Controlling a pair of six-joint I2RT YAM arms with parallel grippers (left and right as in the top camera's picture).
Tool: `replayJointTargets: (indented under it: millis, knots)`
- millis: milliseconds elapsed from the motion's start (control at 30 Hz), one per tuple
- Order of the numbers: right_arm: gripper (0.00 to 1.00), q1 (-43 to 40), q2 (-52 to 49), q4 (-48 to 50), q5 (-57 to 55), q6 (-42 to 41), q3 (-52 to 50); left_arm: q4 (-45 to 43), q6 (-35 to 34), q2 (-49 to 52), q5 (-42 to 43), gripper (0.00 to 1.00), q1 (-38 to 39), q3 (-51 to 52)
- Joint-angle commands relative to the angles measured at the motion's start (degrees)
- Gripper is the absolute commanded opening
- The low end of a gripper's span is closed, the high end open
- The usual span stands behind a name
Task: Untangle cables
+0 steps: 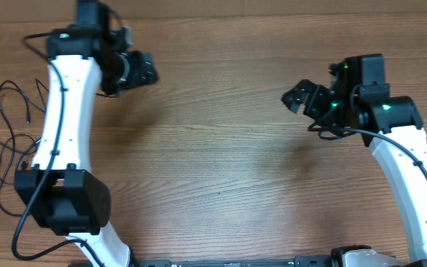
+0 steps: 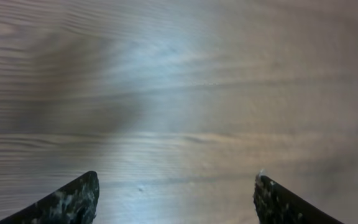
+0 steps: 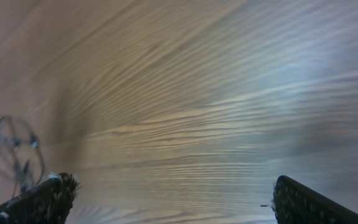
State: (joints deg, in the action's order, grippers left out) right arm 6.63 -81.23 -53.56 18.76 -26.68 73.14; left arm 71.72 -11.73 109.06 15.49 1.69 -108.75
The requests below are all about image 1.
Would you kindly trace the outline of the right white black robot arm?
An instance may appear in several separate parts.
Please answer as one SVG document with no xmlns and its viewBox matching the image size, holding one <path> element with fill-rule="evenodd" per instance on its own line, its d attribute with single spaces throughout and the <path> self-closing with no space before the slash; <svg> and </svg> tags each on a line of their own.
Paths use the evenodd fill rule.
<svg viewBox="0 0 427 267">
<path fill-rule="evenodd" d="M 345 58 L 328 72 L 330 87 L 302 79 L 282 95 L 282 103 L 310 117 L 308 131 L 320 139 L 362 137 L 397 203 L 407 266 L 427 266 L 427 134 L 416 104 L 409 96 L 390 94 L 380 53 Z"/>
</svg>

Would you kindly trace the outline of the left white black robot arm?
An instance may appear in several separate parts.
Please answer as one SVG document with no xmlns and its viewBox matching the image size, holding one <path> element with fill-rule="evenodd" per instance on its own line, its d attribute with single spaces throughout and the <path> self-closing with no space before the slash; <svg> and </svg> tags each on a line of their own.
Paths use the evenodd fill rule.
<svg viewBox="0 0 427 267">
<path fill-rule="evenodd" d="M 50 90 L 41 141 L 14 186 L 23 217 L 75 244 L 89 266 L 135 266 L 132 249 L 110 223 L 111 197 L 91 172 L 89 139 L 98 90 L 106 96 L 155 84 L 149 53 L 132 48 L 130 28 L 110 28 L 115 12 L 100 1 L 77 4 L 73 24 L 47 35 Z"/>
</svg>

